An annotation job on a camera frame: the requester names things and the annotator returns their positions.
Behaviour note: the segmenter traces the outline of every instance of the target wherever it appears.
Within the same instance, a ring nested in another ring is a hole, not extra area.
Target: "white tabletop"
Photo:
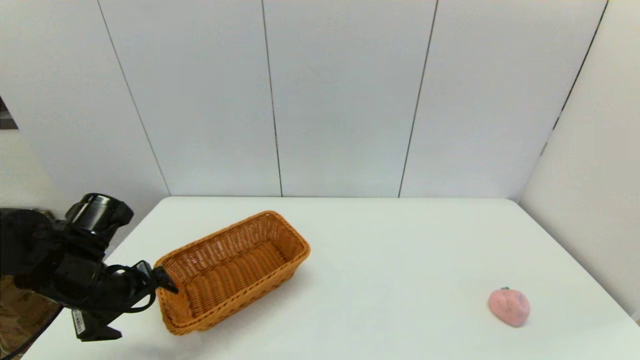
[[[65,310],[33,359],[638,359],[640,328],[508,200],[171,197],[108,263],[167,252],[265,209],[311,255],[279,289],[206,332],[171,335],[159,307],[82,343]],[[509,286],[531,303],[514,329],[486,305]]]

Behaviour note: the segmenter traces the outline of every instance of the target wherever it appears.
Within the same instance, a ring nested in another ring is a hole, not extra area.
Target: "woven basket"
[[[179,293],[157,290],[166,328],[205,331],[290,279],[309,255],[307,242],[265,211],[163,256]]]

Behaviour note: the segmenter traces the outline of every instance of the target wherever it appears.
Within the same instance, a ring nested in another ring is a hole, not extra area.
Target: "white wall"
[[[401,196],[519,198],[605,3],[440,0]]]
[[[63,218],[71,202],[51,183],[18,130],[0,131],[0,208],[40,208]]]
[[[517,198],[604,1],[4,0],[0,91],[61,191],[136,221],[170,193],[394,197],[403,176]]]
[[[522,197],[640,319],[640,1],[613,0]]]
[[[0,1],[0,64],[3,101],[65,199],[125,201],[125,234],[168,195],[97,2]]]
[[[260,0],[100,0],[172,195],[280,196]]]

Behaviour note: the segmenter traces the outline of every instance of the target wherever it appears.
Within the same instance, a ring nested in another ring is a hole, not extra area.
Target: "pink toy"
[[[527,297],[518,290],[502,288],[489,296],[489,308],[500,320],[513,327],[521,327],[531,312]]]

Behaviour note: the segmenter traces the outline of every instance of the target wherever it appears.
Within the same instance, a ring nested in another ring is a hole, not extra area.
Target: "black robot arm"
[[[82,341],[113,340],[122,335],[108,327],[122,313],[147,309],[156,289],[178,292],[171,277],[146,261],[134,266],[105,265],[105,250],[133,211],[122,201],[87,194],[52,222],[33,210],[0,209],[0,274],[72,309],[76,336]],[[149,296],[145,306],[133,307]]]

